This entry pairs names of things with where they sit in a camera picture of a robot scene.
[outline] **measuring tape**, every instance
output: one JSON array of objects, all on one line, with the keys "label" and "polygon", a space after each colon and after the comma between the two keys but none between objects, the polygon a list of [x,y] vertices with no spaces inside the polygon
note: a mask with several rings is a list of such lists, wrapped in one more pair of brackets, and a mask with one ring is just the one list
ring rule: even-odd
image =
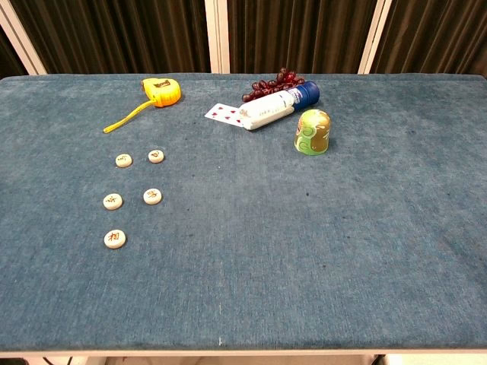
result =
[{"label": "measuring tape", "polygon": [[145,91],[149,101],[137,106],[124,119],[106,127],[104,133],[110,133],[121,127],[150,105],[162,108],[177,103],[181,98],[180,85],[172,78],[146,78],[142,80],[142,90]]}]

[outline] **grape bunch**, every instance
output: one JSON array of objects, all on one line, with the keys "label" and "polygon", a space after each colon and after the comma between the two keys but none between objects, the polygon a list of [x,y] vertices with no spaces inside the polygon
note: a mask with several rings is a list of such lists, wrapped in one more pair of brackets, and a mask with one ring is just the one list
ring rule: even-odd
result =
[{"label": "grape bunch", "polygon": [[265,95],[304,84],[304,82],[303,78],[296,78],[296,72],[288,71],[286,67],[283,67],[275,77],[275,80],[254,82],[252,84],[252,92],[242,95],[242,101],[246,103],[247,101],[259,99]]}]

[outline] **dark curtain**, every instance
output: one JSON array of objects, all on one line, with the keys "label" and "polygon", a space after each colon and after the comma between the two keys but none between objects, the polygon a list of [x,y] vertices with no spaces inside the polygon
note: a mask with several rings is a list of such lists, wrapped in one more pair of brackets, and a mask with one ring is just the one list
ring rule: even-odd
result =
[{"label": "dark curtain", "polygon": [[27,75],[27,71],[0,27],[0,79],[19,75]]},{"label": "dark curtain", "polygon": [[377,0],[228,0],[231,72],[356,73]]},{"label": "dark curtain", "polygon": [[204,0],[11,0],[48,73],[210,72]]},{"label": "dark curtain", "polygon": [[393,0],[371,72],[487,76],[487,1]]}]

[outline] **floor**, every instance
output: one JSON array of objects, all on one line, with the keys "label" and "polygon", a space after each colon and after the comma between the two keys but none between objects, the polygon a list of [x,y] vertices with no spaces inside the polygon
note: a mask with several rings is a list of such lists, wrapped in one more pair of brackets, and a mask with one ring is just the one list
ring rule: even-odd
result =
[{"label": "floor", "polygon": [[[42,357],[26,357],[29,365],[47,365]],[[50,357],[66,365],[68,357]],[[74,357],[71,365],[371,365],[374,356],[300,357]],[[391,354],[385,365],[487,365],[486,354]]]}]

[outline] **white disc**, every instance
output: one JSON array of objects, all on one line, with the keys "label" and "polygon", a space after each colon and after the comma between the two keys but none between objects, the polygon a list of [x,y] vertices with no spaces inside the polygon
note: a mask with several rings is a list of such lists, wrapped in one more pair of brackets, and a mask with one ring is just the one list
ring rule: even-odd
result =
[{"label": "white disc", "polygon": [[119,154],[115,159],[115,163],[118,167],[128,167],[132,165],[132,158],[128,154]]},{"label": "white disc", "polygon": [[109,249],[118,249],[125,243],[125,234],[121,230],[111,230],[105,235],[104,242]]},{"label": "white disc", "polygon": [[157,189],[149,189],[144,193],[144,202],[149,205],[157,204],[162,200],[162,194]]},{"label": "white disc", "polygon": [[116,193],[109,194],[105,198],[103,198],[103,205],[109,211],[114,211],[122,206],[123,200],[122,197]]},{"label": "white disc", "polygon": [[160,163],[164,159],[164,152],[161,150],[153,150],[149,152],[149,161],[152,163]]}]

